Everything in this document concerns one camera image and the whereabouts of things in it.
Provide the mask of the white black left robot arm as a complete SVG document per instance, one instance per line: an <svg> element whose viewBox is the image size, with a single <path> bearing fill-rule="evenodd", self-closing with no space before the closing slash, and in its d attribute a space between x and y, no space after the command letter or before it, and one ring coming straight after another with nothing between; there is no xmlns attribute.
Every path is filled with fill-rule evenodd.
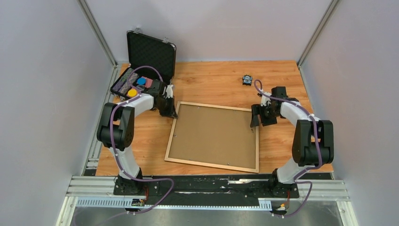
<svg viewBox="0 0 399 226"><path fill-rule="evenodd" d="M117 186L126 187L132 194L144 189L142 170L137 164L131 145L134 139L135 118L149 110L158 110L162 117L178 117L174 100L174 86L154 80L150 87L128 89L127 100L103 106L96 137L113 154L119 168Z"/></svg>

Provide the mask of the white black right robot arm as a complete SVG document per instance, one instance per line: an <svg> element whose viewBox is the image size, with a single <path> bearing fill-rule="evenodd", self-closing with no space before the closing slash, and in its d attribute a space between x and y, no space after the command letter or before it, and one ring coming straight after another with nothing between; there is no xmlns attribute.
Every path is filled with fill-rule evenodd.
<svg viewBox="0 0 399 226"><path fill-rule="evenodd" d="M279 197L307 171L333 161L333 123L307 111L298 99L287 96L285 87L274 87L270 93L259 87L256 90L261 102L251 106L250 127L274 125L278 117L289 120L295 127L292 157L275 169L269 179L270 193Z"/></svg>

